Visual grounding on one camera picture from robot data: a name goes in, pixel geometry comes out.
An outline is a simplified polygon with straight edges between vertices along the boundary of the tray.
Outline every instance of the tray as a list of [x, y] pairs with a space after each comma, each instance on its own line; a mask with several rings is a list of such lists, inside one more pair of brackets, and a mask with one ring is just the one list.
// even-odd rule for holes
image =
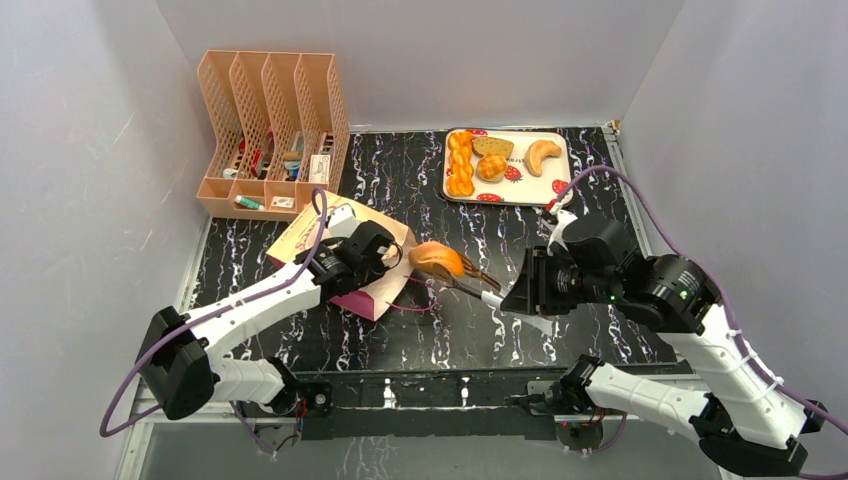
[[[455, 129], [448, 132], [449, 138], [453, 132], [466, 130], [464, 128]], [[474, 193], [469, 197], [455, 197], [447, 191], [447, 171], [450, 166], [450, 148], [445, 142], [445, 161], [442, 166], [442, 195], [448, 200], [454, 202], [466, 203], [490, 203], [495, 205], [523, 205], [523, 206], [547, 206], [548, 203], [556, 198], [557, 192], [554, 190], [554, 184], [560, 188], [571, 182], [571, 167], [569, 165], [568, 145], [562, 135], [549, 132], [517, 132], [509, 130], [484, 130], [484, 129], [468, 129], [474, 136], [489, 135], [491, 137], [503, 138], [515, 144], [512, 150], [512, 155], [507, 159], [507, 163], [515, 167], [520, 176], [518, 178], [504, 178], [498, 183], [489, 183], [481, 180], [475, 173], [472, 176], [471, 183], [474, 185]], [[551, 140], [562, 148], [562, 155], [559, 157], [551, 157], [545, 159], [542, 164], [542, 176], [535, 177], [527, 171], [527, 166], [524, 164], [524, 155], [527, 149], [536, 140]], [[480, 156], [476, 153], [471, 156], [471, 165], [474, 171], [477, 171], [477, 162], [480, 161]], [[573, 191], [568, 192], [568, 195], [563, 199], [565, 204], [571, 202]]]

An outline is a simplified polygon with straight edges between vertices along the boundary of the gray wall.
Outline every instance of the gray wall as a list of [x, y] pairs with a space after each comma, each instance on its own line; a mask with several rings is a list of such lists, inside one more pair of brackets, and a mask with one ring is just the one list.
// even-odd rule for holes
[[196, 92], [152, 1], [0, 3], [0, 478], [114, 476], [100, 417], [204, 219]]
[[621, 118], [683, 0], [157, 0], [192, 65], [210, 48], [335, 52], [373, 130]]
[[[843, 418], [846, 118], [848, 2], [689, 0], [622, 127], [629, 171], [754, 347]], [[813, 471], [848, 468], [835, 432], [804, 439]]]

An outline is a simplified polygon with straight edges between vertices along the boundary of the red wire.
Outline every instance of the red wire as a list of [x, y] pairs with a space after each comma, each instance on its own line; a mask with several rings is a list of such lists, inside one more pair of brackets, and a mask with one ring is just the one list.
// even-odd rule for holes
[[306, 416], [307, 404], [306, 404], [306, 399], [305, 399], [305, 398], [303, 399], [303, 405], [302, 405], [302, 406], [303, 406], [303, 408], [301, 408], [301, 409], [300, 409], [300, 412], [298, 412], [297, 414], [295, 414], [294, 418], [303, 418], [303, 417], [305, 417], [305, 416]]
[[436, 305], [438, 305], [438, 303], [439, 303], [439, 294], [438, 294], [438, 292], [436, 292], [436, 291], [433, 289], [433, 287], [431, 287], [430, 285], [427, 285], [427, 282], [424, 282], [424, 281], [422, 281], [422, 280], [418, 280], [417, 278], [412, 278], [412, 277], [410, 277], [410, 276], [408, 276], [408, 275], [404, 275], [404, 276], [405, 276], [407, 279], [412, 280], [413, 282], [418, 282], [418, 283], [420, 283], [420, 284], [423, 284], [423, 285], [424, 285], [424, 286], [426, 286], [428, 289], [432, 290], [432, 291], [433, 291], [433, 303], [431, 303], [430, 305], [428, 305], [428, 306], [426, 306], [426, 307], [424, 307], [424, 308], [419, 308], [419, 307], [402, 307], [402, 306], [400, 306], [400, 305], [395, 305], [395, 304], [394, 304], [394, 303], [392, 303], [392, 302], [386, 302], [386, 303], [387, 303], [390, 307], [397, 308], [398, 310], [406, 310], [406, 311], [409, 311], [409, 312], [429, 312], [430, 310], [432, 310], [433, 308], [435, 308], [435, 307], [436, 307]]

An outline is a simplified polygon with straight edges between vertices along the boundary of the bread slice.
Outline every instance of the bread slice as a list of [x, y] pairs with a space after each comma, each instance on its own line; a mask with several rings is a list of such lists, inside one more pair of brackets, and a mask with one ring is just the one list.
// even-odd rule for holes
[[481, 157], [489, 153], [497, 153], [503, 155], [504, 158], [509, 158], [512, 155], [512, 149], [515, 144], [503, 138], [495, 138], [489, 136], [474, 137], [471, 140], [471, 148], [474, 153]]

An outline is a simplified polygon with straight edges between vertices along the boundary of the desk organizer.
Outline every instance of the desk organizer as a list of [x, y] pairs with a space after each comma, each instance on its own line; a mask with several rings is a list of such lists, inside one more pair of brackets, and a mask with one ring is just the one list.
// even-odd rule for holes
[[[335, 55], [209, 50], [197, 77], [217, 142], [197, 192], [211, 216], [291, 221], [315, 186], [338, 192], [350, 129]], [[330, 163], [312, 183], [316, 154], [330, 155]], [[286, 167], [298, 159], [295, 177]]]

